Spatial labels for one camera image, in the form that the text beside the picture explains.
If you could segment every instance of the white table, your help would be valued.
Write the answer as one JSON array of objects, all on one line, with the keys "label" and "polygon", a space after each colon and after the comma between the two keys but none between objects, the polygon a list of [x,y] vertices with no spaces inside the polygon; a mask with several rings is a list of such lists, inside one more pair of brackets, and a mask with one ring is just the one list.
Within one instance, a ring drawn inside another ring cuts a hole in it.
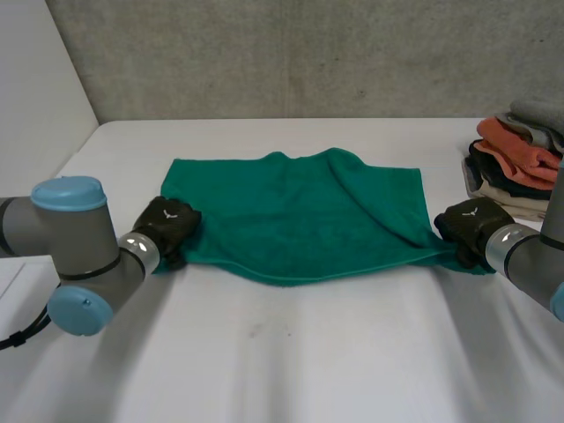
[{"label": "white table", "polygon": [[[477,122],[114,122],[61,174],[99,178],[122,234],[176,157],[338,146],[420,167],[433,219],[466,198],[460,161]],[[19,271],[0,300],[5,336],[57,283],[46,257],[14,263],[0,267]],[[564,324],[500,276],[404,267],[283,289],[191,265],[147,280],[99,336],[50,325],[0,352],[0,383],[3,423],[561,422]]]}]

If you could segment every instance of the white wall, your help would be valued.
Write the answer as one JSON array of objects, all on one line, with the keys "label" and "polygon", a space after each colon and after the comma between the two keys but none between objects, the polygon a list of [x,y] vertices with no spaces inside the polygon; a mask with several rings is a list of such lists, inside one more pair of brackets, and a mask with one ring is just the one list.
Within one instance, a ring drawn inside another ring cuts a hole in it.
[{"label": "white wall", "polygon": [[98,127],[42,0],[0,0],[0,197],[28,195]]}]

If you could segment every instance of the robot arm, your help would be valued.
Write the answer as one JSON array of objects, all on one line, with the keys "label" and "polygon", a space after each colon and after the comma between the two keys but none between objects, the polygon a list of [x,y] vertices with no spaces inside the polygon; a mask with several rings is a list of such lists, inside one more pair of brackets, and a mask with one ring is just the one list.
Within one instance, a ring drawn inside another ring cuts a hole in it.
[{"label": "robot arm", "polygon": [[180,244],[200,220],[189,205],[157,197],[116,240],[99,181],[54,179],[30,197],[0,198],[0,258],[51,255],[61,285],[48,301],[49,317],[71,334],[94,335],[161,259],[169,268],[184,264]]},{"label": "robot arm", "polygon": [[459,246],[471,267],[489,264],[564,322],[564,168],[560,171],[541,231],[520,225],[487,198],[449,207],[435,220],[445,241]]}]

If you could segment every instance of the stack of clothes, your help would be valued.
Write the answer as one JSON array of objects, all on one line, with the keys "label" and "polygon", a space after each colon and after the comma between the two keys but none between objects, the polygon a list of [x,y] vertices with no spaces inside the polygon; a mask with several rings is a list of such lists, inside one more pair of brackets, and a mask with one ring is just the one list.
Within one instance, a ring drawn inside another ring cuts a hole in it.
[{"label": "stack of clothes", "polygon": [[488,197],[511,216],[545,217],[564,152],[564,105],[516,100],[478,125],[482,137],[463,161],[470,197]]}]

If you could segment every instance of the light blue joint cap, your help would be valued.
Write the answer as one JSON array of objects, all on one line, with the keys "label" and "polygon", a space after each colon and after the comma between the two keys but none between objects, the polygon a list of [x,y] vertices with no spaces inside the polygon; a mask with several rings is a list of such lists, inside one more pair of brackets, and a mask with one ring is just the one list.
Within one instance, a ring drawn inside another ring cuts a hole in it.
[{"label": "light blue joint cap", "polygon": [[564,322],[564,283],[560,284],[553,297],[550,299],[550,311]]},{"label": "light blue joint cap", "polygon": [[31,198],[36,206],[56,212],[87,212],[108,201],[100,181],[90,176],[50,179],[35,186]]},{"label": "light blue joint cap", "polygon": [[96,335],[110,323],[114,311],[97,293],[80,286],[61,286],[47,303],[53,323],[72,335]]}]

